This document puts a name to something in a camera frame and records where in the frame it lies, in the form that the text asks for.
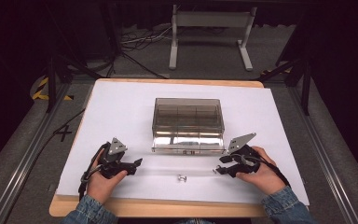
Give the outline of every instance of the wooden table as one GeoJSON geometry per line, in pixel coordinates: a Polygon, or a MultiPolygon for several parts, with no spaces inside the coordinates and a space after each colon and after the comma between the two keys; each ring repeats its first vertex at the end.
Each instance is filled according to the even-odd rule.
{"type": "MultiPolygon", "coordinates": [[[[124,79],[115,82],[172,83],[264,88],[257,81],[189,80],[189,79],[124,79]]],[[[78,197],[54,195],[49,212],[54,217],[64,217],[76,209],[78,197]]],[[[263,217],[261,204],[203,203],[168,200],[114,199],[104,205],[118,217],[263,217]]]]}

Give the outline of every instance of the human hand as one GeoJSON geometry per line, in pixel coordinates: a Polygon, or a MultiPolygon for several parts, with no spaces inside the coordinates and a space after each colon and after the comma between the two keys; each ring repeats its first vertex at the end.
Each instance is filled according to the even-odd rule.
{"type": "MultiPolygon", "coordinates": [[[[276,166],[273,161],[262,147],[252,147],[258,154],[263,157],[267,162],[276,166]]],[[[246,174],[237,172],[236,177],[254,184],[265,194],[270,195],[284,189],[286,186],[283,181],[263,162],[260,162],[260,168],[255,174],[246,174]]]]}
{"type": "MultiPolygon", "coordinates": [[[[101,150],[100,154],[97,156],[97,159],[92,164],[92,169],[97,167],[98,160],[101,157],[103,150],[101,150]]],[[[106,179],[99,171],[95,172],[89,178],[89,183],[87,185],[87,194],[98,201],[101,204],[104,204],[112,194],[113,189],[116,185],[126,177],[127,171],[121,171],[117,175],[113,176],[110,179],[106,179]]]]}

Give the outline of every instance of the denim sleeve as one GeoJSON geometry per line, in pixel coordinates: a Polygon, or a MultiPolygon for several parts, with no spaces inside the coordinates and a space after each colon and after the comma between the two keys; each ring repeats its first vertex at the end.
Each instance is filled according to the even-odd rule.
{"type": "Polygon", "coordinates": [[[106,210],[102,204],[95,201],[89,195],[85,195],[76,207],[70,212],[61,224],[89,224],[89,223],[117,223],[117,218],[106,210]]]}
{"type": "Polygon", "coordinates": [[[289,187],[269,195],[262,204],[274,223],[317,223],[289,187]]]}

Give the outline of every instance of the black cable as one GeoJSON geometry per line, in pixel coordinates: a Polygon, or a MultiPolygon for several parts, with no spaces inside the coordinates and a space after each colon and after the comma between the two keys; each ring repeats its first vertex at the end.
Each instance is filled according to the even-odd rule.
{"type": "MultiPolygon", "coordinates": [[[[89,70],[93,71],[93,72],[99,72],[99,71],[102,71],[104,70],[105,68],[107,68],[110,64],[113,63],[113,60],[110,61],[109,63],[103,63],[103,64],[100,64],[98,66],[95,66],[95,67],[87,67],[89,70]]],[[[72,74],[75,74],[75,75],[79,75],[79,74],[84,74],[82,71],[80,70],[77,70],[77,69],[69,69],[71,70],[71,73],[72,74]]]]}
{"type": "Polygon", "coordinates": [[[146,68],[145,66],[143,66],[141,63],[139,63],[138,61],[136,61],[135,59],[133,59],[133,58],[132,58],[131,56],[129,56],[128,54],[122,52],[122,55],[123,55],[124,58],[127,58],[128,60],[130,60],[130,61],[133,62],[133,63],[137,63],[137,64],[138,64],[139,66],[141,66],[145,71],[147,71],[147,72],[149,72],[149,73],[155,75],[156,77],[160,77],[160,78],[163,78],[163,79],[168,79],[167,77],[164,77],[164,76],[162,76],[162,75],[159,75],[159,74],[157,74],[157,73],[151,71],[150,69],[146,68]]]}
{"type": "Polygon", "coordinates": [[[89,168],[87,168],[86,172],[84,172],[83,175],[81,176],[80,186],[79,186],[79,189],[78,189],[79,201],[84,197],[84,192],[86,191],[87,184],[89,183],[91,175],[94,174],[96,171],[98,171],[98,170],[95,170],[94,172],[90,173],[92,164],[95,162],[95,160],[97,160],[97,157],[100,154],[100,152],[103,149],[105,149],[106,147],[107,147],[107,143],[101,145],[101,147],[97,150],[95,155],[92,157],[91,163],[89,164],[89,168]]]}
{"type": "Polygon", "coordinates": [[[73,55],[73,57],[75,58],[75,60],[77,60],[78,62],[80,62],[80,60],[76,57],[76,54],[74,52],[74,50],[72,49],[71,45],[69,44],[69,41],[67,40],[67,38],[65,37],[65,34],[63,33],[62,29],[60,28],[59,24],[57,23],[56,19],[54,18],[54,15],[52,14],[50,8],[48,7],[48,4],[45,2],[45,7],[46,10],[49,14],[49,16],[51,17],[55,27],[57,28],[58,32],[61,35],[62,40],[65,42],[66,47],[69,49],[69,51],[71,52],[71,54],[73,55]]]}
{"type": "Polygon", "coordinates": [[[44,73],[47,72],[47,71],[48,71],[48,67],[46,66],[46,67],[44,67],[44,68],[42,69],[42,71],[40,71],[38,77],[42,77],[42,76],[44,75],[44,73]]]}
{"type": "Polygon", "coordinates": [[[138,38],[138,35],[134,34],[133,32],[128,32],[126,34],[121,35],[121,41],[131,41],[131,40],[134,40],[137,38],[138,38]]]}
{"type": "MultiPolygon", "coordinates": [[[[39,149],[39,151],[37,152],[35,158],[33,159],[30,167],[29,167],[29,170],[32,171],[34,169],[34,165],[36,164],[39,156],[42,154],[43,150],[45,149],[46,145],[48,144],[48,142],[57,134],[57,132],[59,132],[62,128],[64,128],[69,122],[71,122],[73,119],[77,118],[77,116],[79,116],[81,113],[83,113],[85,111],[85,109],[82,109],[80,112],[78,112],[77,114],[75,114],[73,117],[71,117],[68,121],[66,121],[60,128],[58,128],[57,130],[55,130],[53,132],[53,134],[51,135],[51,137],[45,142],[45,144],[39,149]]],[[[25,177],[23,179],[23,182],[26,183],[27,180],[28,180],[28,177],[30,175],[31,172],[27,172],[25,174],[25,177]]],[[[22,190],[24,189],[24,186],[25,185],[22,185],[21,186],[21,189],[20,189],[20,193],[16,196],[16,199],[15,199],[15,202],[17,201],[17,199],[19,198],[22,190]]]]}
{"type": "Polygon", "coordinates": [[[162,33],[166,32],[168,29],[170,29],[170,28],[156,30],[156,31],[155,30],[153,30],[153,31],[145,31],[139,37],[138,37],[138,35],[136,34],[135,31],[131,31],[131,32],[127,32],[127,33],[123,34],[122,37],[126,36],[127,40],[124,41],[124,42],[128,42],[128,41],[133,41],[133,40],[137,40],[137,39],[151,38],[154,35],[161,35],[162,33]]]}
{"type": "Polygon", "coordinates": [[[110,65],[110,68],[109,68],[109,70],[108,70],[107,73],[106,73],[106,77],[111,77],[112,72],[113,72],[113,74],[116,73],[116,71],[115,71],[115,65],[114,65],[113,63],[110,65]]]}
{"type": "Polygon", "coordinates": [[[73,61],[63,55],[59,55],[59,57],[65,61],[66,63],[69,63],[71,64],[73,67],[77,68],[78,70],[80,70],[81,72],[83,72],[84,74],[87,74],[95,79],[98,79],[98,78],[104,78],[103,76],[99,75],[98,73],[95,73],[91,70],[89,70],[87,67],[85,67],[83,64],[81,63],[78,63],[76,61],[73,61]]]}
{"type": "Polygon", "coordinates": [[[288,186],[289,188],[291,188],[289,181],[287,180],[286,176],[284,176],[284,174],[282,174],[281,170],[278,168],[278,166],[268,162],[266,159],[264,159],[263,157],[260,156],[260,159],[256,158],[256,157],[249,157],[249,156],[243,156],[245,159],[253,159],[256,161],[260,161],[263,162],[264,164],[267,165],[267,167],[269,169],[271,169],[282,181],[283,183],[288,186]]]}
{"type": "Polygon", "coordinates": [[[171,32],[171,27],[167,28],[167,29],[159,30],[159,31],[152,31],[151,34],[148,36],[145,36],[145,34],[147,33],[147,32],[145,32],[140,37],[122,41],[121,45],[122,45],[123,49],[128,49],[128,50],[124,50],[126,52],[133,51],[135,49],[138,49],[138,50],[145,49],[149,45],[151,45],[153,43],[157,43],[157,42],[161,41],[162,39],[164,39],[170,32],[171,32]]]}

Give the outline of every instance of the white paper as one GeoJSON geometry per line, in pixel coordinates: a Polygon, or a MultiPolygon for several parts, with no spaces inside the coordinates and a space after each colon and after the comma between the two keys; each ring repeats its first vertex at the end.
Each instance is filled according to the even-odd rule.
{"type": "Polygon", "coordinates": [[[298,199],[309,200],[287,141],[271,91],[260,88],[182,84],[95,83],[76,140],[62,172],[57,194],[78,195],[80,177],[97,149],[116,137],[128,147],[123,162],[143,158],[135,175],[115,188],[113,197],[223,203],[260,203],[257,188],[229,175],[215,174],[221,155],[158,154],[151,151],[156,98],[219,99],[225,124],[224,143],[256,133],[250,146],[263,147],[279,165],[298,199]],[[178,175],[186,176],[186,182],[178,175]]]}

